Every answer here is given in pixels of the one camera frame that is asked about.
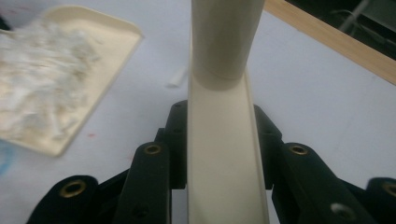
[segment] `wooden board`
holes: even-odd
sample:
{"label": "wooden board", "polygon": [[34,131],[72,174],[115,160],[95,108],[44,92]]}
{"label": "wooden board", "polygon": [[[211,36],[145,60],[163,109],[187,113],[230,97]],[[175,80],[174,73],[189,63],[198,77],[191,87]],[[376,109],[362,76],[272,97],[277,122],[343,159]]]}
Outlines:
{"label": "wooden board", "polygon": [[396,85],[396,61],[318,20],[285,0],[266,0],[264,10]]}

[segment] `beige tray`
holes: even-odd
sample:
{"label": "beige tray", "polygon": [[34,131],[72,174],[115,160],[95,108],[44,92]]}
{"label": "beige tray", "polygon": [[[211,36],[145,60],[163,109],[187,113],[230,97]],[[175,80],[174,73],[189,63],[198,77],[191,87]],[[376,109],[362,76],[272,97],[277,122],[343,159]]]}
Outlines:
{"label": "beige tray", "polygon": [[127,21],[85,7],[56,7],[45,12],[42,17],[58,23],[66,32],[74,29],[85,31],[91,36],[88,41],[100,56],[100,61],[94,64],[86,79],[87,104],[72,114],[61,115],[78,118],[78,123],[67,131],[66,138],[54,140],[50,134],[29,133],[21,140],[10,141],[37,152],[58,156],[67,148],[106,93],[129,55],[139,44],[142,35],[135,25]]}

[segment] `black plastic part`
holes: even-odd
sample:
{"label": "black plastic part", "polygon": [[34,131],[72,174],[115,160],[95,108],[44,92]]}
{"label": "black plastic part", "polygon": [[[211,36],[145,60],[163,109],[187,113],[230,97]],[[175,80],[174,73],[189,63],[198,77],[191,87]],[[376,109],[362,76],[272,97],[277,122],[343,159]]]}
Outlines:
{"label": "black plastic part", "polygon": [[282,133],[262,109],[256,105],[254,105],[254,113],[256,116],[260,151],[262,154],[265,188],[272,189],[274,178],[279,175],[274,162],[276,162],[276,154],[279,153],[283,145]]}
{"label": "black plastic part", "polygon": [[[281,224],[395,223],[395,179],[372,179],[367,190],[338,179],[312,148],[284,144],[268,116],[256,105],[254,111],[265,187],[273,190]],[[184,189],[186,182],[187,101],[183,101],[172,105],[166,127],[158,130],[155,141],[136,150],[131,169],[99,186],[85,175],[62,180],[41,200],[28,223],[167,224],[171,189]]]}
{"label": "black plastic part", "polygon": [[98,211],[94,199],[97,187],[96,179],[87,175],[74,175],[60,181],[40,201],[27,223],[90,223]]}
{"label": "black plastic part", "polygon": [[[377,223],[312,148],[285,144],[277,164],[300,210],[297,220],[286,223]],[[282,181],[277,185],[285,188]]]}
{"label": "black plastic part", "polygon": [[163,143],[147,143],[136,150],[112,223],[170,223],[169,161]]}
{"label": "black plastic part", "polygon": [[11,30],[9,25],[6,23],[6,21],[0,16],[0,30]]}
{"label": "black plastic part", "polygon": [[366,207],[379,223],[396,223],[396,179],[373,178],[366,194]]}
{"label": "black plastic part", "polygon": [[93,223],[111,223],[128,173],[129,169],[99,185],[96,197],[100,203],[100,210],[97,216],[92,217]]}
{"label": "black plastic part", "polygon": [[163,139],[168,145],[171,157],[171,189],[184,189],[187,183],[187,101],[172,105]]}

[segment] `shredded plastic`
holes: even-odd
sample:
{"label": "shredded plastic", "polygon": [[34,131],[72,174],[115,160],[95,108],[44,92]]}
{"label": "shredded plastic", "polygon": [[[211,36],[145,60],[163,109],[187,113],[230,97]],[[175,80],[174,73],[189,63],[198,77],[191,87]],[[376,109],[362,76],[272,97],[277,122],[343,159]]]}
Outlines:
{"label": "shredded plastic", "polygon": [[84,106],[84,79],[97,54],[87,34],[66,33],[38,20],[11,35],[0,35],[0,134],[19,139],[28,132],[66,136]]}

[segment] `brass insert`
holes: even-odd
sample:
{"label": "brass insert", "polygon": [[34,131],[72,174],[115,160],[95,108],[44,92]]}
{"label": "brass insert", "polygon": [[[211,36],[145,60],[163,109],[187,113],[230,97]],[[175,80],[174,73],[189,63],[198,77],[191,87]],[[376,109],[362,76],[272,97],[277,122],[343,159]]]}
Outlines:
{"label": "brass insert", "polygon": [[303,156],[308,154],[308,149],[304,148],[304,147],[299,147],[299,146],[292,146],[289,147],[289,150],[297,155]]}
{"label": "brass insert", "polygon": [[396,183],[385,182],[382,188],[393,197],[396,197]]}
{"label": "brass insert", "polygon": [[73,180],[61,188],[59,195],[64,198],[72,198],[79,195],[82,191],[84,191],[85,188],[87,188],[87,184],[84,181],[80,179]]}
{"label": "brass insert", "polygon": [[146,154],[149,154],[149,155],[158,154],[158,153],[161,152],[161,150],[162,150],[161,147],[160,146],[156,146],[156,145],[148,146],[148,147],[145,148]]}

